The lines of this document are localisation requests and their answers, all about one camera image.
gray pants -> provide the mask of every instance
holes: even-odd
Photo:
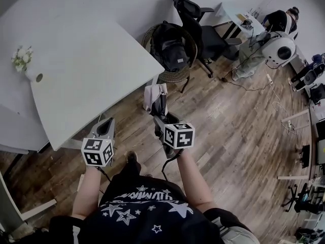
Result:
[[[256,37],[248,39],[239,47],[240,66],[233,71],[233,80],[248,78],[258,69],[259,65],[264,62],[265,58],[260,50],[259,43],[256,43]]]

black bag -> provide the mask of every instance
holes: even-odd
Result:
[[[163,23],[153,32],[150,54],[166,71],[178,72],[188,65],[182,34],[172,24]]]

forearm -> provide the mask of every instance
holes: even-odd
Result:
[[[73,204],[72,216],[84,219],[98,208],[101,173],[95,167],[88,167]]]
[[[201,211],[207,210],[206,207],[216,207],[211,191],[188,150],[177,158],[177,163],[188,202]]]

chair armrest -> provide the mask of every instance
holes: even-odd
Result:
[[[214,10],[210,7],[201,7],[201,12],[202,13],[212,13]]]
[[[230,39],[225,39],[225,41],[229,45],[240,45],[240,44],[242,44],[242,40],[240,40],[240,38],[230,38]]]

wicker basket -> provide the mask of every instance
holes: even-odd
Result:
[[[185,51],[187,53],[187,56],[189,56],[189,66],[186,66],[179,72],[169,72],[169,71],[164,71],[159,75],[159,80],[163,82],[169,82],[169,83],[176,83],[176,82],[181,82],[185,79],[187,79],[186,84],[184,85],[182,92],[184,91],[186,85],[188,84],[189,81],[189,74],[190,74],[190,68],[192,67],[192,64],[194,63],[195,59],[197,58],[197,45],[195,44],[195,41],[191,37],[191,35],[182,27],[171,23],[174,27],[176,27],[180,33],[182,34],[182,37],[185,39]],[[144,35],[141,45],[147,50],[150,51],[150,40],[152,37],[153,32],[156,30],[156,28],[160,24],[157,24],[153,27],[151,27],[146,34]]]

